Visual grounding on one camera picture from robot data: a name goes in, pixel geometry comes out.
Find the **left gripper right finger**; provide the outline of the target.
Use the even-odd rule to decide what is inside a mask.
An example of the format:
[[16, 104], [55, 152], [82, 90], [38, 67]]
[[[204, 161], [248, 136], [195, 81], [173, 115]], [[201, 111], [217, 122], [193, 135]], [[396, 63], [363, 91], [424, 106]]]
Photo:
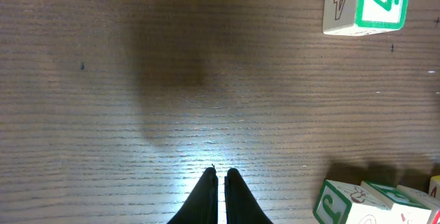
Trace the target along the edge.
[[272, 224], [236, 168], [225, 176], [227, 224]]

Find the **cream block with yellow side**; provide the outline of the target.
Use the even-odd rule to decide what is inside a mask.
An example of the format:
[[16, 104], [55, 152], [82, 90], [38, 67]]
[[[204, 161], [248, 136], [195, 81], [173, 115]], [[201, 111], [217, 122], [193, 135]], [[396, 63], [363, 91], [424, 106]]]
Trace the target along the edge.
[[313, 215], [319, 224], [385, 224], [391, 209], [362, 186], [325, 179]]

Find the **blue-edged number 3 block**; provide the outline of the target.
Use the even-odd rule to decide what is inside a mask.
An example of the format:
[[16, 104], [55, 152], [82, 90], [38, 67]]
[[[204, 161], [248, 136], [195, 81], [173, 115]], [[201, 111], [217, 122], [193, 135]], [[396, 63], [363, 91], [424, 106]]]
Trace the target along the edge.
[[440, 175], [432, 176], [430, 178], [428, 194], [436, 199], [440, 198]]

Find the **red U wooden block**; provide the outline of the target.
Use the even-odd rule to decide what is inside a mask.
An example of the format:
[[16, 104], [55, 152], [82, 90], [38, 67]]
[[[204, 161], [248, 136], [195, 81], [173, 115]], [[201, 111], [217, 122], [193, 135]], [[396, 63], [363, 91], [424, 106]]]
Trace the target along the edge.
[[436, 199], [420, 190], [412, 189], [402, 185], [397, 185], [397, 189], [406, 193], [410, 197], [416, 199], [418, 202], [422, 203], [432, 210], [427, 224], [439, 224], [439, 199]]

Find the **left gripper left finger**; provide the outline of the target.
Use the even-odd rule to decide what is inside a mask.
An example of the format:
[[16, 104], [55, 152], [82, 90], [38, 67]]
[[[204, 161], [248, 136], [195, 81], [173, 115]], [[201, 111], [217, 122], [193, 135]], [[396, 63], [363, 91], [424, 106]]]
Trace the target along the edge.
[[215, 168], [208, 167], [168, 224], [217, 224], [217, 221], [218, 177]]

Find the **cream wooden block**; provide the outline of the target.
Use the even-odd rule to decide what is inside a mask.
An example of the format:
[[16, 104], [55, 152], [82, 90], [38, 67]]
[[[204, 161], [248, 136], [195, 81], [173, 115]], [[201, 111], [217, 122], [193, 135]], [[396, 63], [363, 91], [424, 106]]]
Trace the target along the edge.
[[362, 181], [361, 186], [390, 208], [388, 223], [428, 223], [432, 210], [396, 187], [372, 181]]

